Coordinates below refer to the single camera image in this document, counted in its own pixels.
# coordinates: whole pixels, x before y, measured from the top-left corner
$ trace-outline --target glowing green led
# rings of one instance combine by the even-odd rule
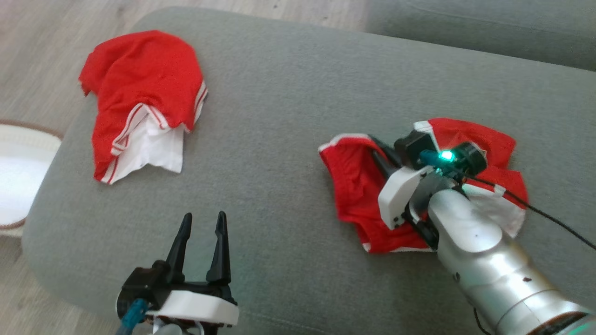
[[[441,153],[439,154],[439,158],[446,160],[448,162],[451,162],[455,156],[453,155],[453,153],[449,150],[445,150],[445,151],[441,151]]]

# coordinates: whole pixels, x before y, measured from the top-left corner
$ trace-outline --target red cloth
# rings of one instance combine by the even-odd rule
[[[79,80],[85,95],[97,95],[91,138],[97,180],[116,158],[114,140],[137,104],[155,107],[170,128],[194,127],[203,74],[193,48],[176,36],[151,30],[105,41],[89,54]]]
[[[476,143],[487,151],[489,165],[478,177],[497,183],[527,200],[521,174],[507,169],[515,146],[512,137],[482,125],[452,119],[419,122],[415,128],[433,134],[441,150],[464,141]],[[378,195],[385,180],[370,155],[371,149],[382,154],[378,146],[363,134],[338,135],[319,148],[333,179],[339,219],[355,224],[361,243],[370,253],[428,248],[409,224],[390,230],[381,219]],[[492,187],[484,184],[473,185],[493,191]]]

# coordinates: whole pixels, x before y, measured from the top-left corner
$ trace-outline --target light wood floor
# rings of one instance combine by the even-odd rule
[[[368,0],[0,0],[0,119],[65,132],[83,106],[79,72],[93,47],[159,8],[214,8],[363,30]],[[114,334],[102,320],[50,296],[20,240],[0,236],[0,334]]]

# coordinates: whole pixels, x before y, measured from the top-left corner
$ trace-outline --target gray fabric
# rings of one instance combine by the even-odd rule
[[[40,283],[71,303],[114,317],[123,281],[166,257],[188,211],[195,220],[185,271],[202,280],[225,210],[241,318],[222,334],[475,332],[470,306],[435,255],[364,252],[353,226],[337,220],[317,153],[342,132],[393,141],[440,116],[515,137],[512,167],[532,201],[596,240],[596,73],[190,8],[135,26],[148,29],[195,46],[209,96],[185,139],[180,175],[148,166],[112,186],[92,179],[96,109],[88,98],[23,237]],[[553,282],[596,306],[596,253],[532,214],[520,241]]]
[[[371,0],[367,31],[596,70],[596,2]]]

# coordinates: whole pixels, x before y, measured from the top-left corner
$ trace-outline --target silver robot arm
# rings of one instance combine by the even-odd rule
[[[496,334],[596,334],[596,317],[565,298],[520,245],[461,193],[432,195],[437,256]]]

